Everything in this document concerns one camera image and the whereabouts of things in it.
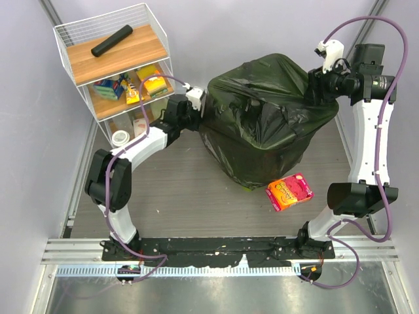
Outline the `black trash bag roll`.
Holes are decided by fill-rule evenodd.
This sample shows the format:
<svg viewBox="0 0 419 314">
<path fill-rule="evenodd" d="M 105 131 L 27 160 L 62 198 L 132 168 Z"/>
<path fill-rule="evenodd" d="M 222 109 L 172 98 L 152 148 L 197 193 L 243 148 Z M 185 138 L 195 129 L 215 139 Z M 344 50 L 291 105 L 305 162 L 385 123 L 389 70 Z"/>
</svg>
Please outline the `black trash bag roll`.
<svg viewBox="0 0 419 314">
<path fill-rule="evenodd" d="M 117 32 L 112 34 L 110 37 L 106 38 L 104 41 L 96 45 L 94 48 L 91 49 L 91 53 L 94 57 L 98 58 L 102 56 L 104 53 L 109 51 L 111 48 L 119 44 L 125 38 L 130 36 L 133 33 L 133 28 L 129 25 L 125 25 Z"/>
</svg>

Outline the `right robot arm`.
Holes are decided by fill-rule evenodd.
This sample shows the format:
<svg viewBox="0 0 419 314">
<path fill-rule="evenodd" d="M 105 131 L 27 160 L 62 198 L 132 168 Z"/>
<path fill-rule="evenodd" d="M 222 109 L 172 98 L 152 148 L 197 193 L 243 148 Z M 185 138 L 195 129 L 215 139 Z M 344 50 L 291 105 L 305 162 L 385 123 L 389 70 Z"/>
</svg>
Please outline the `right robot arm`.
<svg viewBox="0 0 419 314">
<path fill-rule="evenodd" d="M 330 237 L 347 223 L 371 215 L 394 202 L 398 189 L 390 185 L 387 169 L 388 128 L 397 95 L 395 77 L 383 75 L 383 44 L 359 44 L 351 60 L 338 40 L 320 42 L 316 53 L 323 65 L 309 72 L 305 98 L 316 105 L 350 98 L 354 114 L 354 155 L 348 180 L 333 183 L 327 207 L 299 230 L 299 256 L 322 255 L 333 246 Z"/>
</svg>

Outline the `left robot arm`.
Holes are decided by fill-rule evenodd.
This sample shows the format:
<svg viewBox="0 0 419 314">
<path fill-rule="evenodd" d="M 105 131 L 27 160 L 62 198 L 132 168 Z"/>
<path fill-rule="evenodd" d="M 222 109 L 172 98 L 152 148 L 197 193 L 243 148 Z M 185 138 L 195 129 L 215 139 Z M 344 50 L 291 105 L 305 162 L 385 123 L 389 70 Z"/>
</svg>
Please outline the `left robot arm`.
<svg viewBox="0 0 419 314">
<path fill-rule="evenodd" d="M 144 257 L 140 253 L 141 237 L 128 209 L 132 173 L 154 153 L 169 147 L 183 130 L 198 130 L 205 96 L 200 88 L 171 95 L 159 118 L 146 125 L 139 137 L 110 151 L 99 149 L 93 156 L 84 191 L 98 206 L 109 227 L 107 243 L 125 260 Z"/>
</svg>

